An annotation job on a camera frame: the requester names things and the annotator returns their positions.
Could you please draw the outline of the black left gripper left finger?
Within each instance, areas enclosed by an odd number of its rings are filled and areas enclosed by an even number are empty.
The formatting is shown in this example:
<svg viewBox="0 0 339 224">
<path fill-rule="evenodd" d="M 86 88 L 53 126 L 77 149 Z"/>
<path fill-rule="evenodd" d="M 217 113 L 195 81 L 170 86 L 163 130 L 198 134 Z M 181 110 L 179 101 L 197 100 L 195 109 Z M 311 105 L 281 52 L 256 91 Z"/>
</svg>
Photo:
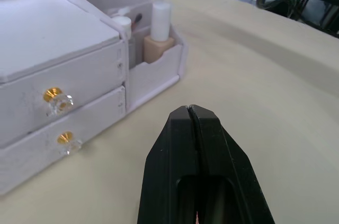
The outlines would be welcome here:
<svg viewBox="0 0 339 224">
<path fill-rule="evenodd" d="M 195 223 L 198 165 L 186 106 L 172 111 L 147 155 L 138 223 Z"/>
</svg>

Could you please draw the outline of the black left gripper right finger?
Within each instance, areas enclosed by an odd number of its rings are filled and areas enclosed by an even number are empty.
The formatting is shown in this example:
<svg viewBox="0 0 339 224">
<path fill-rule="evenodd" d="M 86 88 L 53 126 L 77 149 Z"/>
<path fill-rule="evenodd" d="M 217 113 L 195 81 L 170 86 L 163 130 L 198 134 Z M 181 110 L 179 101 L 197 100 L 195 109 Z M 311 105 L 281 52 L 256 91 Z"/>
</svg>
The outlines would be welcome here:
<svg viewBox="0 0 339 224">
<path fill-rule="evenodd" d="M 274 223 L 248 156 L 214 112 L 191 105 L 199 153 L 199 223 Z"/>
</svg>

